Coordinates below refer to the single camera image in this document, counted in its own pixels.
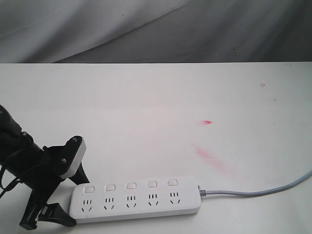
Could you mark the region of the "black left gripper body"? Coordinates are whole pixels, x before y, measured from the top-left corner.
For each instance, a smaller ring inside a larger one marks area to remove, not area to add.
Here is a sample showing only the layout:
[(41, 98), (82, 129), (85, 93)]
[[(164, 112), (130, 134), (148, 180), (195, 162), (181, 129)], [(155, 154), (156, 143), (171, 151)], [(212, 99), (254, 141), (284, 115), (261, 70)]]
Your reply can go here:
[(40, 149), (32, 145), (20, 154), (21, 173), (19, 179), (31, 188), (25, 212), (19, 223), (26, 230), (37, 228), (38, 215), (56, 188), (64, 179), (59, 177), (61, 169), (60, 153), (63, 146)]

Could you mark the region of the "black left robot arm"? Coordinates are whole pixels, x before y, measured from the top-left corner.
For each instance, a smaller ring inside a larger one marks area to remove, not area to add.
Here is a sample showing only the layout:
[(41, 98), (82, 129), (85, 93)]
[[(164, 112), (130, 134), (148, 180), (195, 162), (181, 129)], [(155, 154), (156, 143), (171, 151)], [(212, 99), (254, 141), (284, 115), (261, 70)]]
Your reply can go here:
[(63, 146), (40, 148), (9, 112), (3, 106), (0, 108), (0, 174), (8, 171), (15, 176), (6, 187), (1, 186), (1, 195), (19, 183), (31, 189), (19, 223), (22, 228), (34, 230), (38, 221), (66, 227), (77, 224), (58, 203), (47, 201), (66, 179), (76, 185), (89, 182), (82, 167), (85, 152), (86, 144), (81, 136), (70, 138)]

